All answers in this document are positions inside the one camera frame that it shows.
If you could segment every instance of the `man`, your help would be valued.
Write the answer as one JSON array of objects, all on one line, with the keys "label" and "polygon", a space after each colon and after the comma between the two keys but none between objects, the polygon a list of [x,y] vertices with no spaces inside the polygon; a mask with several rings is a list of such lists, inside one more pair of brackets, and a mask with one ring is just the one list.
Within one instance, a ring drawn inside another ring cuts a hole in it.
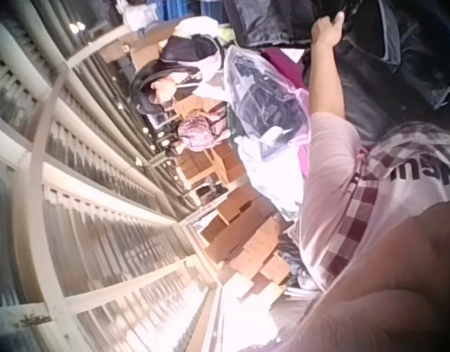
[{"label": "man", "polygon": [[226,115],[192,110],[178,128],[178,139],[171,143],[166,156],[181,154],[186,148],[201,152],[213,148],[231,135],[226,125]]}]

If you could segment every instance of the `plaid shirt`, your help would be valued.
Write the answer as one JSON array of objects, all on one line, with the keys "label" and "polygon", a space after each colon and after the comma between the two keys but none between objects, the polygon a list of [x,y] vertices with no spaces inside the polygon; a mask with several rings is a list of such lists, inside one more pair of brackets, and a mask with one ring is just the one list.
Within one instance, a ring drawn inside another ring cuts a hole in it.
[{"label": "plaid shirt", "polygon": [[193,152],[201,152],[213,148],[222,141],[221,134],[226,130],[225,114],[221,109],[214,114],[220,120],[211,121],[200,114],[200,110],[191,111],[178,128],[178,135],[186,139],[187,148]]},{"label": "plaid shirt", "polygon": [[327,290],[346,268],[363,239],[377,201],[380,180],[407,159],[427,154],[431,162],[450,165],[450,131],[436,125],[410,122],[392,130],[370,150],[363,150],[348,192],[348,207],[330,239],[314,279]]}]

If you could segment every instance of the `woman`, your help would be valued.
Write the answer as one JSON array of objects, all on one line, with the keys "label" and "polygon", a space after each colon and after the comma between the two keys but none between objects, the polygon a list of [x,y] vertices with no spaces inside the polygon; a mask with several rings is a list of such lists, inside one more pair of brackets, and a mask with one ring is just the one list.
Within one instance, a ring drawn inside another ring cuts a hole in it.
[{"label": "woman", "polygon": [[214,27],[218,29],[218,23],[203,16],[187,18],[176,27],[159,59],[146,64],[131,82],[131,99],[140,113],[170,111],[192,94],[229,100],[222,77],[225,49],[218,36],[212,36],[218,33]]},{"label": "woman", "polygon": [[325,295],[266,351],[450,351],[450,132],[410,123],[360,148],[335,66],[343,22],[312,30],[300,251]]}]

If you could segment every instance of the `light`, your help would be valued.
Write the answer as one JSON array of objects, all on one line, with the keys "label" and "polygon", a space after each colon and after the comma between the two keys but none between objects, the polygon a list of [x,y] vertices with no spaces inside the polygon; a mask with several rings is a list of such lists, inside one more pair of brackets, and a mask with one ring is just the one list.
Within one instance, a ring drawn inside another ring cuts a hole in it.
[{"label": "light", "polygon": [[70,30],[73,32],[73,34],[78,34],[79,27],[76,24],[70,23],[69,27],[70,27]]},{"label": "light", "polygon": [[76,22],[76,25],[78,26],[80,31],[84,31],[86,29],[86,26],[84,25],[84,23]]}]

